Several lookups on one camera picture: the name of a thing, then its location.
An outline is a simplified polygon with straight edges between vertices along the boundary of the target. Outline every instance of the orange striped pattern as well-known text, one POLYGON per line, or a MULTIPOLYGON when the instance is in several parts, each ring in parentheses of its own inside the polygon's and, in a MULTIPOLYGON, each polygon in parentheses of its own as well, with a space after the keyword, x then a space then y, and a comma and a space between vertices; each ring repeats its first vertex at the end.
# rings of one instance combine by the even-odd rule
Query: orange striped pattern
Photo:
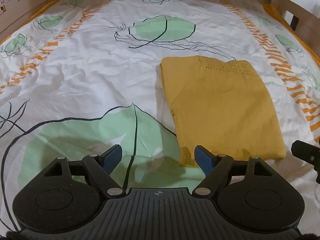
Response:
POLYGON ((40 63, 47 58, 59 45, 67 35, 75 33, 80 26, 86 20, 89 20, 93 15, 98 12, 104 5, 108 4, 111 0, 102 0, 92 9, 87 9, 82 12, 81 18, 71 26, 67 27, 62 33, 56 36, 52 41, 46 43, 42 48, 40 48, 29 60, 27 64, 21 67, 19 72, 15 74, 7 84, 0 87, 0 94, 2 94, 6 87, 12 87, 14 84, 19 84, 22 79, 24 79, 28 74, 32 74, 32 69, 36 69, 40 63))
POLYGON ((315 101, 306 93, 306 88, 302 85, 302 79, 295 76, 291 71, 291 65, 286 61, 285 57, 279 51, 278 47, 269 39, 268 35, 262 33, 256 25, 246 17, 239 8, 234 6, 230 0, 219 0, 229 11, 238 15, 244 25, 247 26, 252 35, 256 38, 258 43, 265 50, 265 55, 269 59, 269 63, 277 75, 284 82, 286 89, 290 92, 291 97, 301 107, 302 112, 305 114, 306 120, 312 122, 310 130, 313 133, 314 140, 320 140, 320 113, 312 115, 315 111, 320 109, 315 101))

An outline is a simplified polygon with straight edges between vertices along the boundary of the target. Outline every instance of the yellow garment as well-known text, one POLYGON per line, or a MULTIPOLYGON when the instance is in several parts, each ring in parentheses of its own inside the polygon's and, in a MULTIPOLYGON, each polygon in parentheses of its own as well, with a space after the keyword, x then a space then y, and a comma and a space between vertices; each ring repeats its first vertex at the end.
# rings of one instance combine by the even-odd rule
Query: yellow garment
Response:
POLYGON ((285 157, 271 97, 249 62, 166 57, 161 70, 181 150, 180 165, 196 167, 197 145, 235 160, 285 157))

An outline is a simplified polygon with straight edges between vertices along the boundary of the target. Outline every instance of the bed sheet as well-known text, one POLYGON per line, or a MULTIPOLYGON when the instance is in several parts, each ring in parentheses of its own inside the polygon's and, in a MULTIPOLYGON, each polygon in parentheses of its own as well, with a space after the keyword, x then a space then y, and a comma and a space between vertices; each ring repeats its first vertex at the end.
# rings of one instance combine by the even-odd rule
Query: bed sheet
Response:
POLYGON ((299 229, 320 234, 316 173, 290 153, 297 139, 319 141, 320 71, 259 3, 61 0, 16 31, 0 55, 1 235, 18 229, 14 196, 61 155, 80 160, 120 144, 123 159, 111 176, 125 189, 192 190, 204 174, 178 166, 159 63, 194 55, 247 60, 260 75, 287 147, 284 160, 268 163, 305 200, 299 229))

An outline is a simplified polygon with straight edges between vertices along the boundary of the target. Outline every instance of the screw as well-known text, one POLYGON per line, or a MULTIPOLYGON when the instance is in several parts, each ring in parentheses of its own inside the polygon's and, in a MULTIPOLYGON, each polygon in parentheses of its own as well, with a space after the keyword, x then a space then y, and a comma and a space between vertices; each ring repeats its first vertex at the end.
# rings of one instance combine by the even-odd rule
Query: screw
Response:
POLYGON ((119 196, 121 195, 123 192, 122 188, 118 188, 118 187, 112 187, 110 189, 108 189, 107 193, 110 195, 110 196, 119 196))
POLYGON ((211 190, 206 187, 199 187, 195 192, 200 196, 207 196, 211 193, 211 190))

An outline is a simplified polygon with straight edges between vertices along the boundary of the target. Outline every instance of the ribbed fabric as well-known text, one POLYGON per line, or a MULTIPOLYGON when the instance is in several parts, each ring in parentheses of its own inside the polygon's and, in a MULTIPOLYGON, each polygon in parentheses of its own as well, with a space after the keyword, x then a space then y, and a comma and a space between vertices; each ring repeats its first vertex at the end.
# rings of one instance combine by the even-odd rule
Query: ribbed fabric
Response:
POLYGON ((167 57, 161 70, 181 149, 180 165, 197 166, 197 145, 235 160, 285 157, 271 97, 249 62, 167 57))

